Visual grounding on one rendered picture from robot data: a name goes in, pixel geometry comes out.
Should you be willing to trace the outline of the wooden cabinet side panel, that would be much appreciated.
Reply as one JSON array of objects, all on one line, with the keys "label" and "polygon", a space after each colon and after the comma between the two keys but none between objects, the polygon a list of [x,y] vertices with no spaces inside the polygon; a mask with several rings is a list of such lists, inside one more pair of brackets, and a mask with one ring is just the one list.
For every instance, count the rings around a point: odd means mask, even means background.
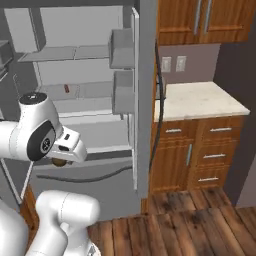
[{"label": "wooden cabinet side panel", "polygon": [[39,224],[35,209],[36,200],[30,185],[27,186],[23,202],[20,206],[20,214],[25,219],[29,228],[29,243],[32,242]]}]

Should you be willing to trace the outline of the grey fridge door with bins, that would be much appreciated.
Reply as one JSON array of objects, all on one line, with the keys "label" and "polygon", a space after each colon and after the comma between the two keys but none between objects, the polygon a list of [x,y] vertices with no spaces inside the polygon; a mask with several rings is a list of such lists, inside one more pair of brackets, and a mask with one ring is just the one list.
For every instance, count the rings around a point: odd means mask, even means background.
[{"label": "grey fridge door with bins", "polygon": [[109,39],[109,64],[115,70],[113,112],[127,124],[128,144],[119,152],[132,159],[131,191],[138,199],[148,194],[152,101],[158,0],[133,0],[124,7],[123,29]]}]

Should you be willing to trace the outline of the wooden drawer front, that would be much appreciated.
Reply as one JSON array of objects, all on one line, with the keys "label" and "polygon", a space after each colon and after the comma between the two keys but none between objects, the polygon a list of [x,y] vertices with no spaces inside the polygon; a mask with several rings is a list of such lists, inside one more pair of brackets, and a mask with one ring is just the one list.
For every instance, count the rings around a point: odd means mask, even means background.
[{"label": "wooden drawer front", "polygon": [[190,180],[192,188],[222,187],[225,183],[229,167],[211,167],[196,170]]},{"label": "wooden drawer front", "polygon": [[204,141],[238,139],[243,122],[243,116],[209,118],[205,121],[202,138]]},{"label": "wooden drawer front", "polygon": [[197,166],[229,165],[236,149],[237,142],[203,146],[198,154]]},{"label": "wooden drawer front", "polygon": [[197,124],[196,120],[163,121],[160,139],[194,139]]}]

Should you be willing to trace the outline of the white wall socket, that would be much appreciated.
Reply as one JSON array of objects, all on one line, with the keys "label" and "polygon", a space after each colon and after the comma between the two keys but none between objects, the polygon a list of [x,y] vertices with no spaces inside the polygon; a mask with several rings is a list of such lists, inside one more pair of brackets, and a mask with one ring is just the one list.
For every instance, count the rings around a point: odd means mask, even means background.
[{"label": "white wall socket", "polygon": [[186,56],[178,56],[176,61],[176,71],[184,72],[186,67]]},{"label": "white wall socket", "polygon": [[168,72],[171,71],[171,58],[170,57],[163,57],[162,58],[161,69],[165,73],[168,73]]}]

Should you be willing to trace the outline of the brown kiwi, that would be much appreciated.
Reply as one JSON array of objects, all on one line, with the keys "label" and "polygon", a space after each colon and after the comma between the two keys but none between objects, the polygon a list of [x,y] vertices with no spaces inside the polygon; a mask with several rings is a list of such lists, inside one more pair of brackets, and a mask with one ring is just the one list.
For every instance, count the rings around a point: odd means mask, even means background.
[{"label": "brown kiwi", "polygon": [[63,159],[53,158],[52,159],[52,164],[57,166],[57,167],[63,167],[67,164],[67,161],[63,160]]}]

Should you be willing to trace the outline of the grey fridge drawer front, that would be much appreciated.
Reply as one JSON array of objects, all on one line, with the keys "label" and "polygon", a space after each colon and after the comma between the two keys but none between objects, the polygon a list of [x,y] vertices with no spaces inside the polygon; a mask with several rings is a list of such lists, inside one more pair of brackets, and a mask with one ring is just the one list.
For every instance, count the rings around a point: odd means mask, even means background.
[{"label": "grey fridge drawer front", "polygon": [[86,161],[64,167],[53,165],[34,168],[30,184],[36,197],[45,190],[62,190],[96,198],[101,207],[101,220],[135,215],[140,211],[140,199],[133,189],[132,170],[126,170],[111,178],[93,183],[72,183],[39,179],[37,174],[65,178],[93,178],[109,174],[124,166],[132,165],[128,158]]}]

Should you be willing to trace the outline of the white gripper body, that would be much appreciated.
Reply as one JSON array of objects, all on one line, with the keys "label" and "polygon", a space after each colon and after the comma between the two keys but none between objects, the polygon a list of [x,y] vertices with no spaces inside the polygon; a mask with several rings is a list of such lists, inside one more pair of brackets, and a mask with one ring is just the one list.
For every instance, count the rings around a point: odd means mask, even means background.
[{"label": "white gripper body", "polygon": [[53,144],[49,151],[52,158],[67,160],[71,162],[84,162],[87,150],[77,132],[64,132]]}]

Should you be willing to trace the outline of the grey fridge shelf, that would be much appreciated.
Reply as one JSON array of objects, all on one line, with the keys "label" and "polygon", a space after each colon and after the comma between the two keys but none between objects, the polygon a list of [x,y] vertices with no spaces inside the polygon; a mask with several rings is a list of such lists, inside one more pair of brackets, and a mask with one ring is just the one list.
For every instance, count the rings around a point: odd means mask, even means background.
[{"label": "grey fridge shelf", "polygon": [[113,90],[112,81],[66,84],[69,93],[64,90],[65,84],[41,85],[36,91],[46,93],[53,101],[83,98],[110,97]]},{"label": "grey fridge shelf", "polygon": [[107,45],[45,47],[39,52],[26,53],[19,62],[104,59],[109,57]]}]

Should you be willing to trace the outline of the wooden wall cupboard door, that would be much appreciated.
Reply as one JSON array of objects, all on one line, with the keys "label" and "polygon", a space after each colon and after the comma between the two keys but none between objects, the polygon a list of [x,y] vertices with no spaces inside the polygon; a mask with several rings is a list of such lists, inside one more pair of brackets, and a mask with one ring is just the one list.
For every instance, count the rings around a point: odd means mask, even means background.
[{"label": "wooden wall cupboard door", "polygon": [[197,0],[159,0],[158,42],[160,46],[194,44]]},{"label": "wooden wall cupboard door", "polygon": [[201,43],[234,43],[248,40],[256,0],[212,0],[208,33],[204,34],[207,0],[203,5]]}]

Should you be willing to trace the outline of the wooden base cupboard door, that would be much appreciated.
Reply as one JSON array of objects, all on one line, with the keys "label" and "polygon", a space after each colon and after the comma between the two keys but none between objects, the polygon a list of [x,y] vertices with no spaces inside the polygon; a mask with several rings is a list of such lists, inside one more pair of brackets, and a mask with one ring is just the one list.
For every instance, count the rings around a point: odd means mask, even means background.
[{"label": "wooden base cupboard door", "polygon": [[160,142],[150,172],[150,193],[178,191],[185,187],[189,166],[186,158],[192,139]]}]

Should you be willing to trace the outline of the grey fridge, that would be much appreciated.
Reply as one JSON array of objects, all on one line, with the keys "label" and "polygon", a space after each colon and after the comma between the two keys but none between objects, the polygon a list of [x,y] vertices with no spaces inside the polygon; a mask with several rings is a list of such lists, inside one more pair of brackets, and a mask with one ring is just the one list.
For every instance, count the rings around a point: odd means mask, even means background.
[{"label": "grey fridge", "polygon": [[[13,80],[19,99],[37,92],[41,85],[112,81],[114,88],[115,70],[110,67],[109,57],[44,62],[19,62],[19,59],[45,47],[109,47],[113,30],[125,27],[124,7],[132,4],[133,0],[33,0],[28,5],[25,0],[0,0],[0,40],[11,44]],[[87,150],[84,162],[128,158],[118,150],[128,144],[128,129],[124,118],[113,112],[112,94],[57,101],[47,95],[57,110],[60,123],[80,134]],[[23,198],[27,186],[31,186],[34,168],[53,165],[52,159],[28,161],[30,166],[21,192]],[[67,161],[66,165],[84,162]]]}]

